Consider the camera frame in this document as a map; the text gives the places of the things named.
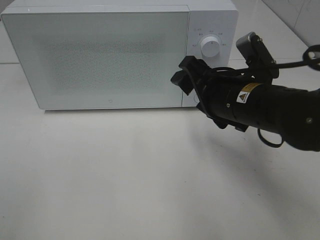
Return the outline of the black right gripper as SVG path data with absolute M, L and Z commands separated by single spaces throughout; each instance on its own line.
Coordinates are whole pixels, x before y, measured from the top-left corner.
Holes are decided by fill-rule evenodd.
M 228 125 L 235 127 L 240 132 L 245 132 L 248 126 L 223 116 L 224 111 L 231 109 L 231 102 L 227 100 L 232 86 L 236 85 L 237 73 L 231 67 L 209 67 L 202 59 L 187 55 L 170 79 L 171 83 L 178 86 L 187 96 L 195 90 L 199 98 L 197 108 L 220 128 Z

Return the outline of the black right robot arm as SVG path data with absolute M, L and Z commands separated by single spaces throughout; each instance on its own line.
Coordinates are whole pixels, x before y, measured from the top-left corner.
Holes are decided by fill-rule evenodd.
M 302 151 L 320 149 L 320 92 L 273 85 L 265 69 L 209 67 L 186 56 L 171 82 L 198 97 L 197 109 L 220 129 L 249 127 Z

